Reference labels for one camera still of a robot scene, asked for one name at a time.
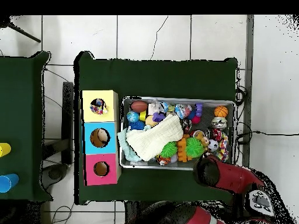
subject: green spiky ball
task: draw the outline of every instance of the green spiky ball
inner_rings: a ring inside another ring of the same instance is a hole
[[[161,152],[161,156],[163,158],[170,158],[178,151],[178,147],[176,146],[176,142],[168,142]]]
[[[186,140],[186,154],[191,158],[199,157],[203,154],[204,147],[197,138],[187,138]]]

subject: light blue cloth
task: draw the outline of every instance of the light blue cloth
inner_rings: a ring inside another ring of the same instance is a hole
[[[129,162],[139,162],[141,158],[136,155],[136,153],[127,143],[126,133],[127,133],[126,128],[123,129],[121,132],[117,133],[117,137],[119,138],[119,145],[124,150],[124,155]]]

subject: blue cup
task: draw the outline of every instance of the blue cup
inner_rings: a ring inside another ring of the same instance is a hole
[[[0,193],[7,193],[19,182],[19,176],[15,173],[0,176]]]

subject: shape sorter box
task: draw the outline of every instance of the shape sorter box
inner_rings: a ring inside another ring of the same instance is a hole
[[[96,174],[96,165],[99,162],[105,163],[107,166],[104,176]],[[117,152],[115,154],[86,155],[85,163],[87,186],[117,184],[121,174]]]
[[[106,103],[107,113],[96,114],[91,110],[91,102],[102,99]],[[84,122],[114,122],[119,119],[119,97],[113,90],[82,90],[81,114]]]
[[[107,133],[107,144],[102,148],[94,146],[93,138],[91,137],[93,131],[100,129]],[[86,155],[110,154],[118,152],[116,135],[118,132],[118,122],[88,122],[84,123],[84,145]]]

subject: yellow cup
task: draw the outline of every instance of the yellow cup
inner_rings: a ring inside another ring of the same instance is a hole
[[[7,155],[12,150],[8,143],[0,143],[0,157]]]

